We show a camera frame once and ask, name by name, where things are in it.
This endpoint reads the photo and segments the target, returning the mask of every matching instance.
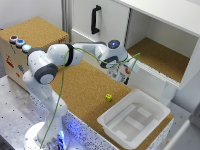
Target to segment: open cabinet compartment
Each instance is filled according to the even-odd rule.
[[[139,66],[182,88],[198,72],[199,37],[131,9],[125,47]]]

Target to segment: small yellow toy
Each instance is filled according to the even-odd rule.
[[[106,101],[110,102],[112,100],[112,95],[106,94]]]

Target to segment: cork board surface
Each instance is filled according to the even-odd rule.
[[[32,47],[44,47],[68,34],[40,17],[21,22],[0,31],[0,37],[9,42],[12,35],[25,40]]]
[[[59,72],[51,83],[57,93],[60,92],[61,80],[62,67],[59,67]],[[65,68],[61,97],[65,100],[69,110],[120,150],[123,148],[105,134],[97,118],[130,92],[131,89],[114,81],[85,61],[77,66]],[[113,96],[111,102],[105,100],[106,94]],[[172,119],[172,115],[166,117],[137,150],[145,150]]]
[[[166,76],[181,82],[190,58],[183,56],[149,38],[128,49],[133,56],[141,53],[140,61]]]

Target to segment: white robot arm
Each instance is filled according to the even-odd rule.
[[[57,66],[63,65],[66,52],[69,50],[65,60],[65,66],[75,66],[78,65],[83,58],[83,51],[81,49],[87,50],[101,60],[98,62],[102,68],[108,69],[109,76],[116,81],[123,81],[122,79],[119,80],[119,74],[118,77],[113,76],[113,74],[117,74],[118,72],[116,65],[107,64],[120,63],[131,58],[125,48],[117,40],[110,41],[108,46],[106,46],[104,42],[76,43],[73,46],[70,44],[55,44],[49,47],[47,53],[41,48],[31,49],[27,54],[29,70],[24,74],[23,81],[29,92],[38,98],[49,111],[44,126],[34,139],[34,141],[38,141],[38,146],[40,146],[44,139],[59,98],[49,84],[54,80],[58,72]],[[124,62],[123,65],[131,69],[135,61],[135,59],[131,59],[128,62]],[[135,64],[133,71],[137,72],[138,70],[139,67]],[[60,99],[54,121],[44,140],[43,149],[50,149],[48,143],[55,141],[54,139],[63,131],[62,116],[67,113],[67,110],[68,108],[64,100]]]

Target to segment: cabinet door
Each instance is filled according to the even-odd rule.
[[[96,5],[101,10],[96,12],[96,28],[100,32],[91,33],[92,10]],[[130,9],[113,0],[74,0],[72,30],[91,41],[109,42],[117,39],[124,43]]]

